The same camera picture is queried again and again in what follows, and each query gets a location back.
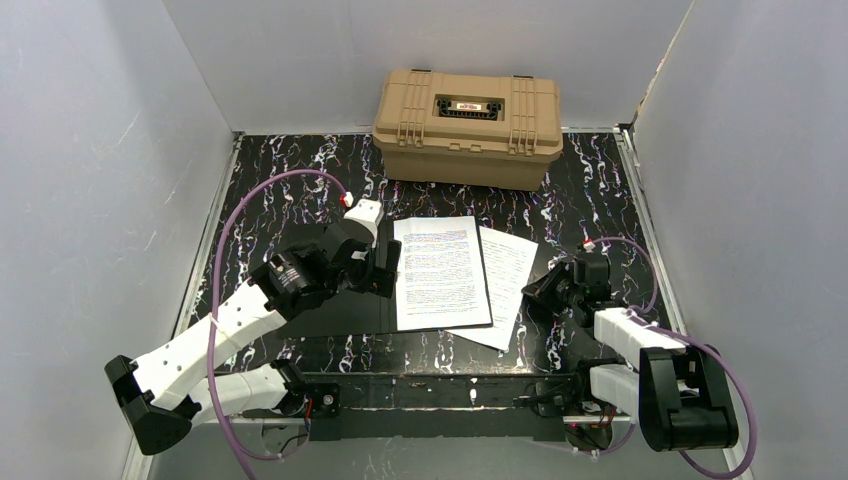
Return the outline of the white A4 file folder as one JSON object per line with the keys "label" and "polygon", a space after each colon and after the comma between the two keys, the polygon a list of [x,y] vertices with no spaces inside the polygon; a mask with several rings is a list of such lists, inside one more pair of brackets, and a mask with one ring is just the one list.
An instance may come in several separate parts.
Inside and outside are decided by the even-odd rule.
{"label": "white A4 file folder", "polygon": [[[377,261],[384,266],[385,244],[395,239],[392,220],[383,220],[378,227]],[[282,338],[322,337],[348,334],[388,334],[402,332],[396,328],[396,285],[388,298],[343,290],[316,310],[301,314],[281,329]]]}

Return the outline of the printed paper sheet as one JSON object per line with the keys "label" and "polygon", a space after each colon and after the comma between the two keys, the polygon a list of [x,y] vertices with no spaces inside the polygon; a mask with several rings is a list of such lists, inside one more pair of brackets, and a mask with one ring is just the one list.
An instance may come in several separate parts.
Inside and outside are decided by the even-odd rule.
{"label": "printed paper sheet", "polygon": [[487,227],[479,228],[492,325],[452,329],[450,333],[500,351],[509,348],[538,245]]}
{"label": "printed paper sheet", "polygon": [[396,220],[393,236],[401,242],[395,293],[399,331],[492,324],[474,217]]}

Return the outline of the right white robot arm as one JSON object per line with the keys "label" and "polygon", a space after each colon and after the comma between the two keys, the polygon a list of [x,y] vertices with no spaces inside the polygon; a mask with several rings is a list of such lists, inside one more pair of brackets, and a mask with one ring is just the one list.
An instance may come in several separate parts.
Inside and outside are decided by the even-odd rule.
{"label": "right white robot arm", "polygon": [[578,326],[617,355],[579,362],[574,386],[538,386],[524,403],[613,407],[640,426],[654,451],[737,444],[739,427],[724,369],[704,350],[652,330],[615,299],[610,264],[602,254],[581,252],[560,261],[522,294],[553,314],[571,313]]}

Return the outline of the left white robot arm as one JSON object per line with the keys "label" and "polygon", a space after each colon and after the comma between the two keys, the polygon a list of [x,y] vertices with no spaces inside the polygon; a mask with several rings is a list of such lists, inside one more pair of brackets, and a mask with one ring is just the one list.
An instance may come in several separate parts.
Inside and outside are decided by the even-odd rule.
{"label": "left white robot arm", "polygon": [[402,243],[381,241],[356,220],[324,227],[313,243],[296,244],[256,267],[202,320],[163,346],[104,366],[116,403],[141,452],[162,453],[218,414],[279,410],[319,393],[290,360],[246,373],[215,369],[252,341],[322,307],[342,290],[389,298]]}

